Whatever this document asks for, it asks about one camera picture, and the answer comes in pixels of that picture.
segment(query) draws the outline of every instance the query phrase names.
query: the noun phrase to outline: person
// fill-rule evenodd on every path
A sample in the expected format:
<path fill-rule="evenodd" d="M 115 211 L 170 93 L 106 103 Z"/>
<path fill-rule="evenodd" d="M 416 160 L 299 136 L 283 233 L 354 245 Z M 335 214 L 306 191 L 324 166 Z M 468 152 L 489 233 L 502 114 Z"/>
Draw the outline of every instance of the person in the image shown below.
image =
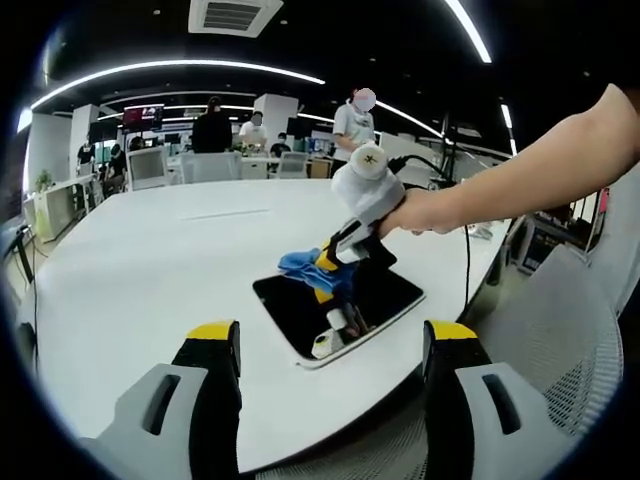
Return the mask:
<path fill-rule="evenodd" d="M 625 94 L 610 84 L 592 108 L 566 118 L 508 162 L 439 192 L 408 190 L 380 235 L 395 228 L 444 234 L 565 205 L 611 185 L 640 156 L 639 110 L 640 91 Z"/>
<path fill-rule="evenodd" d="M 106 178 L 102 184 L 104 196 L 118 191 L 124 185 L 126 180 L 125 172 L 127 171 L 127 157 L 120 148 L 119 144 L 115 144 L 111 148 L 111 160 L 106 171 Z"/>
<path fill-rule="evenodd" d="M 376 139 L 373 115 L 360 110 L 353 102 L 357 92 L 357 88 L 351 91 L 347 103 L 339 107 L 334 116 L 333 136 L 336 142 L 336 151 L 333 154 L 332 177 L 340 167 L 349 161 L 351 153 L 356 148 Z"/>
<path fill-rule="evenodd" d="M 251 120 L 245 122 L 240 129 L 240 139 L 247 145 L 259 145 L 263 150 L 267 145 L 267 129 L 262 125 L 264 115 L 256 110 L 251 116 Z"/>
<path fill-rule="evenodd" d="M 192 146 L 195 153 L 222 153 L 231 148 L 231 122 L 221 105 L 220 97 L 211 97 L 207 112 L 193 124 Z"/>
<path fill-rule="evenodd" d="M 86 165 L 94 162 L 96 159 L 96 147 L 89 143 L 89 135 L 85 139 L 84 144 L 78 149 L 78 165 Z"/>
<path fill-rule="evenodd" d="M 289 145 L 285 143 L 286 141 L 287 141 L 286 132 L 280 132 L 278 134 L 278 143 L 274 143 L 271 146 L 271 151 L 270 151 L 271 156 L 280 158 L 280 156 L 282 155 L 282 152 L 290 152 L 291 148 L 289 147 Z"/>

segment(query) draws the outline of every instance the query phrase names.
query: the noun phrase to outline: black ceiling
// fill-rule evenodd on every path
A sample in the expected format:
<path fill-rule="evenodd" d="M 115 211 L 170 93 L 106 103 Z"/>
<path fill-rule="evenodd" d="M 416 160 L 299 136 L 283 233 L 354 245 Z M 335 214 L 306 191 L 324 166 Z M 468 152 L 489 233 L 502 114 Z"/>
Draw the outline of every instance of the black ceiling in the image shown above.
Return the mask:
<path fill-rule="evenodd" d="M 43 110 L 70 111 L 89 102 L 160 91 L 220 90 L 296 96 L 306 113 L 332 117 L 336 102 L 342 103 L 351 87 L 367 86 L 378 99 L 435 128 L 434 121 L 450 112 L 456 124 L 482 134 L 482 139 L 464 139 L 467 143 L 509 151 L 501 99 L 512 110 L 515 138 L 522 147 L 558 119 L 589 105 L 607 80 L 597 71 L 586 43 L 597 10 L 576 16 L 577 0 L 461 3 L 492 64 L 482 64 L 444 0 L 285 0 L 257 39 L 189 34 L 190 0 L 86 2 L 68 16 L 51 42 L 52 84 L 163 59 L 247 61 L 327 83 L 229 68 L 171 67 L 95 80 L 57 97 Z M 162 99 L 167 104 L 205 100 L 206 95 Z M 242 97 L 225 102 L 253 103 Z M 373 113 L 380 130 L 426 134 L 380 108 Z"/>

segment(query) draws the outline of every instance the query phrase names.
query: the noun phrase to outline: office chair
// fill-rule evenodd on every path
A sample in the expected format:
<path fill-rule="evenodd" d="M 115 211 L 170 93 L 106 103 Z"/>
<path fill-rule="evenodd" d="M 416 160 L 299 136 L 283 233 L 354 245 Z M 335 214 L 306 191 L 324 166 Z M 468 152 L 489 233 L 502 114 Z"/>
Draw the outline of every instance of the office chair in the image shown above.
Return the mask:
<path fill-rule="evenodd" d="M 127 155 L 129 191 L 168 186 L 164 147 L 136 150 Z"/>
<path fill-rule="evenodd" d="M 585 262 L 564 245 L 476 330 L 493 361 L 544 395 L 549 418 L 576 444 L 622 380 L 616 315 Z"/>
<path fill-rule="evenodd" d="M 609 189 L 607 213 L 598 244 L 587 254 L 594 280 L 616 315 L 622 312 L 640 278 L 640 165 Z"/>
<path fill-rule="evenodd" d="M 220 182 L 240 179 L 240 153 L 184 154 L 184 183 Z"/>
<path fill-rule="evenodd" d="M 309 160 L 308 153 L 283 152 L 278 171 L 275 174 L 269 174 L 269 178 L 309 178 L 307 176 L 307 160 Z"/>

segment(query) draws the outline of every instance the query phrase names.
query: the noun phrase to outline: potted plant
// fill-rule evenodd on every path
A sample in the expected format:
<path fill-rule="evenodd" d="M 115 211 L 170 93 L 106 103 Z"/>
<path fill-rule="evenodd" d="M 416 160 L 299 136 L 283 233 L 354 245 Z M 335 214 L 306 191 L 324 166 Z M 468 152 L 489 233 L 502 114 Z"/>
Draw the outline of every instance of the potted plant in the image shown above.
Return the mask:
<path fill-rule="evenodd" d="M 42 193 L 53 185 L 51 174 L 47 170 L 43 170 L 36 178 L 36 192 Z"/>

